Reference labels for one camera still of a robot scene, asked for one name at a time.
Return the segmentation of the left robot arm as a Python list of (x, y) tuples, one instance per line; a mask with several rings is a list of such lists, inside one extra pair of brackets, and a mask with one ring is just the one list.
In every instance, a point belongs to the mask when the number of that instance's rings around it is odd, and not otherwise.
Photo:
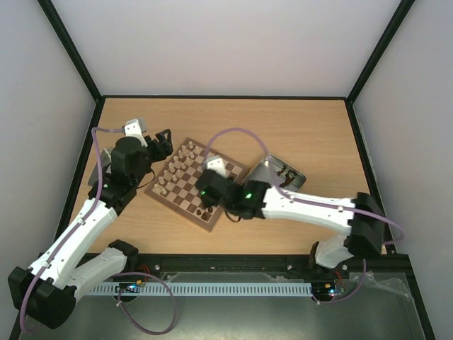
[(27, 318), (56, 329), (68, 320), (77, 302), (99, 283), (115, 276), (135, 275), (138, 249), (122, 240), (110, 243), (85, 264), (80, 261), (100, 233), (136, 196), (152, 164), (173, 153), (171, 131), (166, 129), (150, 137), (133, 123), (120, 128), (123, 137), (111, 150), (109, 172), (102, 165), (98, 131), (96, 127), (91, 131), (98, 177), (78, 215), (29, 267), (16, 267), (8, 276), (24, 334), (32, 333), (26, 325)]

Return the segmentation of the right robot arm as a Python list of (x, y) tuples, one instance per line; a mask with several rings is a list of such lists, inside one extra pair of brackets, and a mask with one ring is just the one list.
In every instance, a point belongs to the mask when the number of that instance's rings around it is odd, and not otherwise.
[(205, 207), (219, 205), (242, 220), (293, 220), (336, 231), (336, 236), (314, 246), (309, 270), (316, 277), (326, 276), (352, 257), (372, 259), (382, 253), (386, 223), (382, 209), (368, 193), (324, 198), (286, 191), (264, 181), (238, 184), (211, 169), (202, 172), (195, 187)]

